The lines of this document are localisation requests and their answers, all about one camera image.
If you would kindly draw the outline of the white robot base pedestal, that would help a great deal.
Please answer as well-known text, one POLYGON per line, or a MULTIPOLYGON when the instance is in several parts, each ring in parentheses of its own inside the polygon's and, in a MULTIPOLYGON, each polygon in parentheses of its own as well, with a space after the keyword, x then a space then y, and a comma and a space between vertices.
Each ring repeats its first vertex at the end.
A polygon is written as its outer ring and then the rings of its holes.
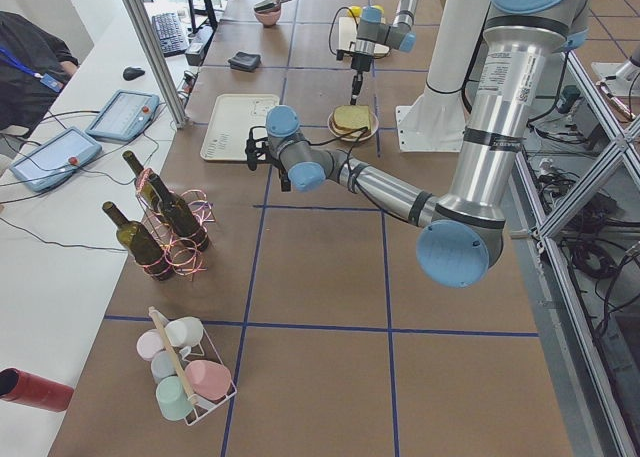
POLYGON ((424 92, 396 108, 403 152, 457 152, 465 129, 462 88, 490 0, 445 0, 424 92))

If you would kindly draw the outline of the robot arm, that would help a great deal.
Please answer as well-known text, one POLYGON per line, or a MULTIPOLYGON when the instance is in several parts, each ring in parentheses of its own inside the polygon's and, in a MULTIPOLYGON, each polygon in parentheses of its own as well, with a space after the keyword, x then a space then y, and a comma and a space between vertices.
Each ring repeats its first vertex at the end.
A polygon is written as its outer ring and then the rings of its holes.
POLYGON ((370 71, 376 45, 401 52, 413 49, 416 36, 412 32, 412 26, 418 2, 419 0, 399 0, 391 24, 382 22, 382 11, 378 8, 367 6, 362 10, 351 59, 351 68, 356 72, 352 80, 351 105, 356 104, 360 95, 363 73, 370 71))
POLYGON ((297 113, 279 105, 263 138, 249 138, 247 164, 265 160, 287 189, 311 191, 332 180, 394 217, 421 229, 418 262, 448 287, 480 281, 503 249, 501 199, 522 146, 530 107, 554 53, 580 46, 589 0, 489 0, 488 46, 451 187, 435 196, 349 153, 324 150, 301 132, 297 113))

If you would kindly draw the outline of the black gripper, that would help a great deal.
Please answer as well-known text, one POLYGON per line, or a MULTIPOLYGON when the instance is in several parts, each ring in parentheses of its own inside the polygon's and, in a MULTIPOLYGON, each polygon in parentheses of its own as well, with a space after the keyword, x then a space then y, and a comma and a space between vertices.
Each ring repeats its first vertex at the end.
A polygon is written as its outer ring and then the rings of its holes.
POLYGON ((350 105, 356 105, 363 84, 363 74, 369 72, 374 60, 375 42, 357 39, 352 51, 351 68, 356 72, 352 80, 350 105))
POLYGON ((291 181, 282 162, 269 150, 268 136, 258 139, 254 138, 254 131, 265 129, 264 125, 251 126, 248 131, 248 138, 245 145, 246 164, 251 171, 256 171, 261 159, 265 163, 272 165, 278 170, 280 187, 282 192, 291 191, 291 181))

